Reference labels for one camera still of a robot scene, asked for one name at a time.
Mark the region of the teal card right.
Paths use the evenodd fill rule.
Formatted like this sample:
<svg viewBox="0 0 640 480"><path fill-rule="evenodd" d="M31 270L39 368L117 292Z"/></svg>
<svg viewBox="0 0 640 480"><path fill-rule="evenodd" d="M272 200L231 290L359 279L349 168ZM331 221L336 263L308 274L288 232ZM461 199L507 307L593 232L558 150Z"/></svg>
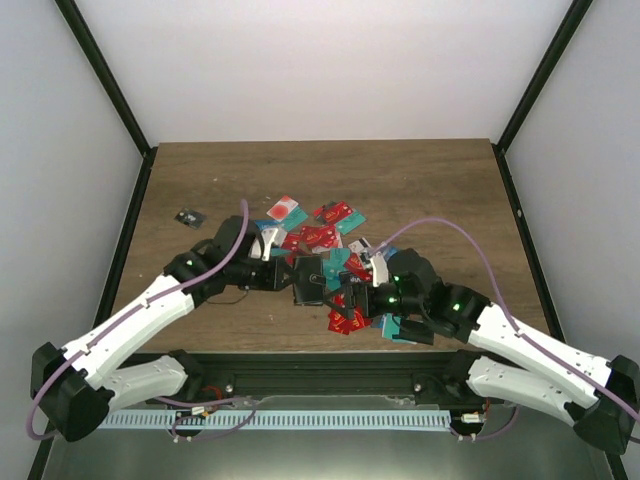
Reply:
<svg viewBox="0 0 640 480"><path fill-rule="evenodd" d="M359 211L354 210L350 215L338 221L335 225L336 230L341 235L346 235L358 228L366 222L366 217Z"/></svg>

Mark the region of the white card red circle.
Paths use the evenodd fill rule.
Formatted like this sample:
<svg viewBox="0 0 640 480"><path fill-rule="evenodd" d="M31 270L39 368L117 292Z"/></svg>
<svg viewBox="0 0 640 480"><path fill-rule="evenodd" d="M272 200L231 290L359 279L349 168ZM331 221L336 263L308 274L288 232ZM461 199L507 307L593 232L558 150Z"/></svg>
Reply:
<svg viewBox="0 0 640 480"><path fill-rule="evenodd" d="M267 215L278 222L286 219L297 207L299 203L290 196L281 197L268 211Z"/></svg>

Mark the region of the black leather card holder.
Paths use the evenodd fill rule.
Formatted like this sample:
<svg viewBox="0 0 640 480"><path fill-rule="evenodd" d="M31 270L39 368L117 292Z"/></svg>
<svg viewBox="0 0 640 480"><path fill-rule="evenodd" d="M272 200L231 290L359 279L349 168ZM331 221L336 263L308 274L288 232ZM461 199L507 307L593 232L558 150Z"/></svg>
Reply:
<svg viewBox="0 0 640 480"><path fill-rule="evenodd" d="M320 256L303 256L294 260L293 298L297 306L321 306L326 279Z"/></svg>

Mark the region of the black frame post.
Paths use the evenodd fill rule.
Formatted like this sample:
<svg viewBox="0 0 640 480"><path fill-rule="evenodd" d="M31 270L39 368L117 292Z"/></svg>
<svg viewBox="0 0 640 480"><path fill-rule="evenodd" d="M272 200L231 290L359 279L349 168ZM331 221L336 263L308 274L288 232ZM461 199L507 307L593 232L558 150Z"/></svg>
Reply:
<svg viewBox="0 0 640 480"><path fill-rule="evenodd" d="M505 155L513 144L592 3L592 0L570 3L502 134L493 144L496 155Z"/></svg>
<svg viewBox="0 0 640 480"><path fill-rule="evenodd" d="M77 2L73 0L55 0L54 3L88 60L136 149L141 156L147 156L151 151L151 146Z"/></svg>

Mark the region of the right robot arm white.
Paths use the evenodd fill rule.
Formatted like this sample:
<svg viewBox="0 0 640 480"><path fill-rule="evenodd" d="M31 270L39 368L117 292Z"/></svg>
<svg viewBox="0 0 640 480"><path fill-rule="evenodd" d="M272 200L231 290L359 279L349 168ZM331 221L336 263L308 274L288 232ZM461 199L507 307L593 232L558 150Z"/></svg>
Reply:
<svg viewBox="0 0 640 480"><path fill-rule="evenodd" d="M388 315L398 337L432 343L437 335L481 349L463 355L444 378L447 396L502 399L555 417L583 441L612 455L634 442L639 422L639 366L576 349L512 317L479 292L437 275L413 249L373 257L369 275L319 277L327 300L346 317Z"/></svg>

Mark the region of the black box on cards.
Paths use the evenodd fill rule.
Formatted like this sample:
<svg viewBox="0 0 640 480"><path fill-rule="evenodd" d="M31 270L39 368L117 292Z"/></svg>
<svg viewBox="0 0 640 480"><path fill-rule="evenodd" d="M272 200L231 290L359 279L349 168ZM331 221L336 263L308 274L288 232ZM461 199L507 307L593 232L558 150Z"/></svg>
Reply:
<svg viewBox="0 0 640 480"><path fill-rule="evenodd" d="M434 332L422 322L414 322L409 321L408 319L402 319L398 323L398 327L399 331L395 335L396 339L417 344L434 344Z"/></svg>

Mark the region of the black VIP card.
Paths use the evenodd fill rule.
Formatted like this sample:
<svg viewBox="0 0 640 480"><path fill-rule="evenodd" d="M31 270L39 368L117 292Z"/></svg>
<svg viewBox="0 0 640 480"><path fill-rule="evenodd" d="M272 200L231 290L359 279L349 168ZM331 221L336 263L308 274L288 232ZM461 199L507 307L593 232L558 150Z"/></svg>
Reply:
<svg viewBox="0 0 640 480"><path fill-rule="evenodd" d="M199 229L206 220L206 216L196 210L182 208L175 215L174 220L189 228Z"/></svg>

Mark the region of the teal card top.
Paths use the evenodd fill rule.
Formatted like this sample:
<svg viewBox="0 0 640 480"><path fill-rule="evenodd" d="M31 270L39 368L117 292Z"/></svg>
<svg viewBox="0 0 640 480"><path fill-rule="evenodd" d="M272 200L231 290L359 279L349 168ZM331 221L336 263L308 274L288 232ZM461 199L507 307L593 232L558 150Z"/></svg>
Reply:
<svg viewBox="0 0 640 480"><path fill-rule="evenodd" d="M290 232L308 219L308 214L300 207L295 207L280 223L279 227Z"/></svg>

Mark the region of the black frame post left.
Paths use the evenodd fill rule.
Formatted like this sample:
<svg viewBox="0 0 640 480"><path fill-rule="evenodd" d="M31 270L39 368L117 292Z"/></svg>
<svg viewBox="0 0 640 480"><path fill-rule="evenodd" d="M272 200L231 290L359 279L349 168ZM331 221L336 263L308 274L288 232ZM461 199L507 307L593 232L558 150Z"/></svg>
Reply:
<svg viewBox="0 0 640 480"><path fill-rule="evenodd" d="M55 0L54 3L88 60L136 149L141 156L147 156L151 151L151 146L77 2L73 0Z"/></svg>

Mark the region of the black front rail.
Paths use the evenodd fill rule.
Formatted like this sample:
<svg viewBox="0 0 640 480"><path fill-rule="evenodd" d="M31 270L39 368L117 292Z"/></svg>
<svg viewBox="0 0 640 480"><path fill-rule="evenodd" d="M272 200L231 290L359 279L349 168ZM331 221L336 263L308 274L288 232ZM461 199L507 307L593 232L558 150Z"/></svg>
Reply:
<svg viewBox="0 0 640 480"><path fill-rule="evenodd" d="M373 395L417 405L476 409L486 400L463 385L474 353L329 352L191 353L193 375L173 397L195 402L223 397Z"/></svg>

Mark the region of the red VIP card bottom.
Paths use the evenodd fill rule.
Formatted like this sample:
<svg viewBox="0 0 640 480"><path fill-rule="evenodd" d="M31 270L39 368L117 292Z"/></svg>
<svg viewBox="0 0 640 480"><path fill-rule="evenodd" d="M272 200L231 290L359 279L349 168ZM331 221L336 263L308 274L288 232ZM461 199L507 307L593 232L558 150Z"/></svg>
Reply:
<svg viewBox="0 0 640 480"><path fill-rule="evenodd" d="M343 335L349 335L353 331L364 329L372 324L372 320L365 317L360 308L355 309L353 319L347 319L332 309L328 314L328 319L328 330Z"/></svg>

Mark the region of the teal card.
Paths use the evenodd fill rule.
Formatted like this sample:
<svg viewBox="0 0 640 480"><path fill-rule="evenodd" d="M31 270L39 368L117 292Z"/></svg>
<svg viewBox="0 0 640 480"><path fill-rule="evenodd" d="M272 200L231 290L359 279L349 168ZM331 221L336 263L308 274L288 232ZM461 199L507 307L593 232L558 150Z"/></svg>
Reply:
<svg viewBox="0 0 640 480"><path fill-rule="evenodd" d="M308 219L308 214L300 207L295 207L280 223L279 227L290 232Z"/></svg>
<svg viewBox="0 0 640 480"><path fill-rule="evenodd" d="M366 222L366 217L359 211L354 210L350 215L338 221L335 225L336 230L341 235L346 235L358 228Z"/></svg>

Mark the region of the black frame post right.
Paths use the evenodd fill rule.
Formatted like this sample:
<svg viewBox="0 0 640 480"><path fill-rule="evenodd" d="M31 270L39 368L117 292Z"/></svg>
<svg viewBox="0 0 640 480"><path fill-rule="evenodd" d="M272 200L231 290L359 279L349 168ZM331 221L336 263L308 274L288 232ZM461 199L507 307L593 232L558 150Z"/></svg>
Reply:
<svg viewBox="0 0 640 480"><path fill-rule="evenodd" d="M493 144L496 155L505 155L513 144L592 3L592 0L570 3L502 134Z"/></svg>

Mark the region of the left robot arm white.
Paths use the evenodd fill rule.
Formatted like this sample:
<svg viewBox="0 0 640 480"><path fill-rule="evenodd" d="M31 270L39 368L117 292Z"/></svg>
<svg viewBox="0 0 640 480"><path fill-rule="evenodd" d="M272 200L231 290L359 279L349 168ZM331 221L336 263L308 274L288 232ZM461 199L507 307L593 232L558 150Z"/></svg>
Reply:
<svg viewBox="0 0 640 480"><path fill-rule="evenodd" d="M272 255L287 236L246 216L223 221L216 235L176 255L133 301L64 346L46 342L31 361L32 408L65 440L83 439L116 410L154 397L184 404L204 392L204 379L176 354L132 368L123 362L174 321L229 286L280 291L287 262Z"/></svg>

